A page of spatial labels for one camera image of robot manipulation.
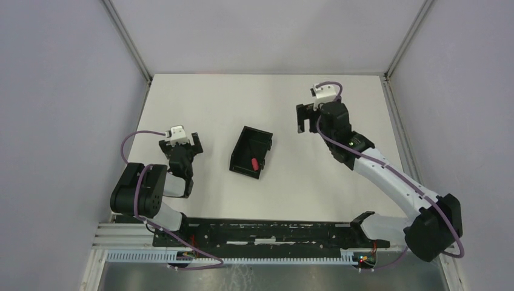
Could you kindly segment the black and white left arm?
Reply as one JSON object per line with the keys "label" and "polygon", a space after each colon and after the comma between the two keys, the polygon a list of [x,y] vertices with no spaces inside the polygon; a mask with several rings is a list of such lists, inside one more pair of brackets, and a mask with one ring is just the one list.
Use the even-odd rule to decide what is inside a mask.
{"label": "black and white left arm", "polygon": [[[129,138],[140,133],[164,137],[159,147],[167,164],[129,162],[124,146]],[[186,134],[181,126],[166,132],[138,130],[126,136],[120,146],[125,169],[110,197],[112,212],[132,216],[152,227],[167,232],[167,239],[176,247],[190,241],[186,214],[172,209],[163,198],[187,199],[192,192],[193,161],[203,152],[198,133]]]}

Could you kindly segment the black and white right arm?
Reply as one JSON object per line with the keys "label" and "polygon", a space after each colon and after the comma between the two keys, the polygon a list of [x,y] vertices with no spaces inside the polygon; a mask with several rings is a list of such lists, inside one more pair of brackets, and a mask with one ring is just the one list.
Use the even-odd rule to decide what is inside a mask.
{"label": "black and white right arm", "polygon": [[352,130],[349,111],[338,101],[296,106],[298,132],[308,129],[325,142],[333,158],[377,186],[405,214],[396,218],[372,214],[350,231],[357,247],[373,240],[406,247],[430,262],[440,255],[463,258],[465,249],[459,200],[424,187],[395,167],[364,135]]}

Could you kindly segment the red handled screwdriver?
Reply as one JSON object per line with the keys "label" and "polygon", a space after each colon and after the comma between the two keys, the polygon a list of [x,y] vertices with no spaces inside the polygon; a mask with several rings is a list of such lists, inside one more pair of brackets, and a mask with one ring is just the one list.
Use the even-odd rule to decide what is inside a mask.
{"label": "red handled screwdriver", "polygon": [[259,170],[259,162],[258,162],[258,159],[256,158],[256,155],[253,150],[250,150],[250,156],[251,156],[250,161],[251,161],[252,169],[253,169],[253,171],[257,172]]}

